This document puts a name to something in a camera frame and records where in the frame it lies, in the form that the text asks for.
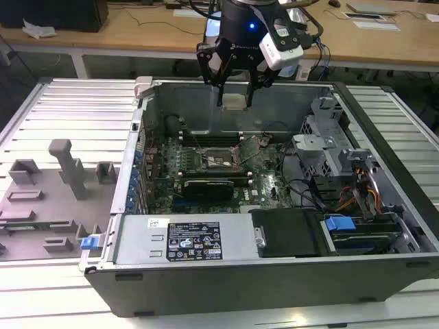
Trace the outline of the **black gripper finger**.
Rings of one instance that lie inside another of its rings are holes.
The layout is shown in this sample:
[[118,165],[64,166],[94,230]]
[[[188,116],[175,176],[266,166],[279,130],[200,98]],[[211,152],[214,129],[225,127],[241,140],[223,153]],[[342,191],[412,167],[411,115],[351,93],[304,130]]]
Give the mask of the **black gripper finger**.
[[246,91],[246,106],[252,106],[252,99],[254,92],[260,88],[269,88],[274,82],[274,71],[270,68],[259,72],[257,68],[251,68],[249,70],[250,81],[248,82]]
[[[215,44],[198,43],[196,47],[196,56],[204,83],[218,88],[218,106],[223,104],[224,85],[231,72],[230,46],[231,44],[228,41],[216,41]],[[209,66],[209,62],[215,54],[220,59],[220,66],[216,73]]]

